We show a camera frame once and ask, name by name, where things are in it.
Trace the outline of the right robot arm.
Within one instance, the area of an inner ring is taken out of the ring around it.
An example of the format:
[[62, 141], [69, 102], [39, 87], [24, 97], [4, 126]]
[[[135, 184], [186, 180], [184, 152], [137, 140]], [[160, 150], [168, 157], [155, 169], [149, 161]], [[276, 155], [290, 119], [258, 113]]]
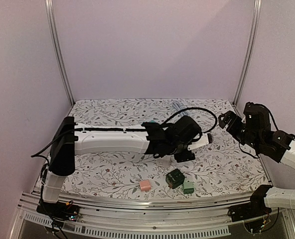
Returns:
[[[232, 111], [221, 114], [219, 126], [241, 145], [251, 147], [257, 155], [262, 154], [295, 170], [295, 135], [278, 128], [272, 130], [275, 119], [262, 104], [247, 102], [243, 114], [243, 118]], [[295, 189], [261, 185], [251, 195], [246, 213], [249, 217], [256, 217], [265, 208], [273, 207], [295, 210]]]

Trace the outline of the pink plug adapter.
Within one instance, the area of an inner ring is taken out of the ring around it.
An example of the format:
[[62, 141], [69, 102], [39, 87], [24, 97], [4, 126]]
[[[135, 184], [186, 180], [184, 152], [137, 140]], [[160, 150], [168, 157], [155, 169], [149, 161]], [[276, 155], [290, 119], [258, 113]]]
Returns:
[[151, 184], [149, 180], [143, 180], [139, 182], [141, 192], [146, 192], [151, 189]]

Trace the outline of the white cube socket adapter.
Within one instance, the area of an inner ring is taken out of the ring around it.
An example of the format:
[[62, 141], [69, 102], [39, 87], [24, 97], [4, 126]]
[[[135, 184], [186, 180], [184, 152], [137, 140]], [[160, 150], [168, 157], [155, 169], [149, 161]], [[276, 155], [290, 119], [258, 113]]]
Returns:
[[170, 166], [170, 160], [165, 160], [160, 158], [156, 161], [156, 165], [158, 167], [168, 168]]

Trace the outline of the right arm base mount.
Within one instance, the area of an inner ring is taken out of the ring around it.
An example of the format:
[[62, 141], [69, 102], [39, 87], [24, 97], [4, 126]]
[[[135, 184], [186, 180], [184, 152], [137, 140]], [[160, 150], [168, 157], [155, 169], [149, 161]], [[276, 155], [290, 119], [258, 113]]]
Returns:
[[243, 222], [243, 226], [250, 234], [260, 234], [270, 222], [271, 208], [264, 204], [252, 201], [231, 206], [227, 215], [232, 222]]

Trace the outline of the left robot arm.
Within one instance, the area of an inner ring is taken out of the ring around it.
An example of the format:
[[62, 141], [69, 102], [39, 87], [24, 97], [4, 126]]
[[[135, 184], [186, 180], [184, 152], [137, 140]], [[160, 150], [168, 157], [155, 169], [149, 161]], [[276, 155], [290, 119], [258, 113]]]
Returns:
[[131, 127], [93, 126], [76, 123], [66, 117], [50, 146], [50, 164], [45, 177], [43, 208], [51, 216], [62, 212], [58, 202], [67, 176], [75, 171], [75, 156], [98, 152], [134, 152], [163, 158], [173, 155], [177, 162], [195, 159], [193, 150], [210, 144], [191, 117], [183, 116], [175, 123], [143, 122]]

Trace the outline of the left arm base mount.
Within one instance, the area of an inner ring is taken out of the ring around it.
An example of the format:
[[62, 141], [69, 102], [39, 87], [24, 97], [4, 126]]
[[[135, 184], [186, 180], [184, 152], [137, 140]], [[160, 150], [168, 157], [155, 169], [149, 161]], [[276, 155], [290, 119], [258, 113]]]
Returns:
[[46, 203], [39, 202], [36, 211], [60, 221], [76, 221], [79, 218], [80, 207], [73, 201]]

